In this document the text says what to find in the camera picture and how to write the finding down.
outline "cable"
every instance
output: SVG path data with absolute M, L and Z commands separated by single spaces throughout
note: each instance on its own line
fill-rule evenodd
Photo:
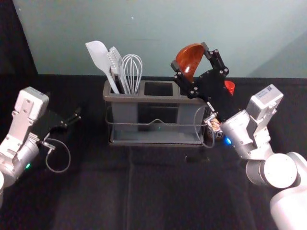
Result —
M 69 167 L 70 167 L 70 165 L 71 165 L 71 152 L 69 151 L 69 148 L 67 147 L 67 145 L 64 144 L 64 142 L 62 142 L 62 141 L 60 141 L 60 140 L 53 139 L 53 138 L 47 138 L 47 140 L 52 140 L 52 141 L 58 142 L 58 143 L 62 144 L 62 145 L 65 147 L 65 149 L 67 150 L 67 153 L 68 153 L 68 165 L 67 165 L 67 167 L 66 167 L 65 169 L 63 169 L 63 170 L 57 171 L 57 170 L 52 169 L 52 168 L 49 166 L 49 164 L 48 164 L 48 157 L 49 157 L 50 153 L 47 154 L 46 159 L 45 159 L 46 166 L 47 166 L 47 168 L 48 168 L 50 171 L 52 171 L 52 172 L 54 172 L 54 173 L 64 173 L 65 171 L 67 171 L 67 170 L 69 169 Z
M 206 148 L 208 148 L 208 149 L 211 149 L 211 148 L 214 147 L 214 130 L 213 130 L 213 128 L 212 128 L 211 126 L 208 126 L 208 127 L 209 127 L 209 130 L 210 130 L 210 132 L 211 132 L 211 134 L 212 134 L 212 145 L 208 146 L 208 145 L 205 144 L 204 140 L 203 140 L 203 141 L 201 140 L 200 136 L 198 135 L 198 132 L 197 132 L 197 129 L 196 129 L 196 124 L 195 124 L 195 118 L 196 118 L 197 113 L 199 112 L 199 110 L 201 110 L 203 107 L 206 107 L 206 106 L 207 106 L 207 105 L 205 104 L 205 105 L 199 107 L 199 108 L 196 110 L 196 112 L 195 112 L 195 114 L 194 114 L 193 125 L 194 125 L 195 133 L 196 133 L 196 136 L 197 136 L 198 140 L 200 140 L 201 144 L 202 144 L 204 147 L 206 147 Z

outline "gray utensil holder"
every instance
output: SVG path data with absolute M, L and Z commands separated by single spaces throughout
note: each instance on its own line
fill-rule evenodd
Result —
M 173 81 L 142 80 L 138 94 L 113 93 L 105 82 L 106 122 L 109 142 L 117 145 L 178 144 L 200 145 L 193 118 L 204 101 L 189 99 Z M 205 106 L 195 118 L 202 140 L 201 127 Z

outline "whisk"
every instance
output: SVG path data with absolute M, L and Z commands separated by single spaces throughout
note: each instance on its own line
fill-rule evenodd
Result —
M 137 94 L 142 78 L 143 63 L 136 54 L 127 54 L 123 57 L 121 74 L 127 79 L 127 88 L 129 94 Z

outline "white spatula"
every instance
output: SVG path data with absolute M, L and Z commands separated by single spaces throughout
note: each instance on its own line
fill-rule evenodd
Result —
M 108 50 L 106 46 L 100 41 L 88 42 L 85 43 L 85 45 L 96 67 L 106 74 L 113 92 L 119 93 L 118 88 L 110 74 L 111 63 L 107 55 Z

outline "black tablecloth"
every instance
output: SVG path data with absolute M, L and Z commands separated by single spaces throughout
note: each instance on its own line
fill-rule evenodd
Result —
M 45 152 L 40 153 L 20 180 L 5 189 L 1 230 L 276 229 L 269 206 L 276 190 L 251 184 L 230 146 L 109 146 L 104 81 L 94 76 L 39 76 L 33 82 L 2 86 L 1 139 L 11 123 L 18 91 L 26 84 L 51 92 L 49 109 L 63 117 L 80 104 L 84 110 L 81 122 L 59 137 L 71 150 L 70 169 L 51 173 L 44 165 Z M 268 125 L 272 148 L 306 157 L 306 80 L 234 81 L 234 96 L 242 108 L 270 83 L 284 93 Z M 205 160 L 187 164 L 186 156 Z M 58 155 L 57 163 L 65 164 L 65 157 Z

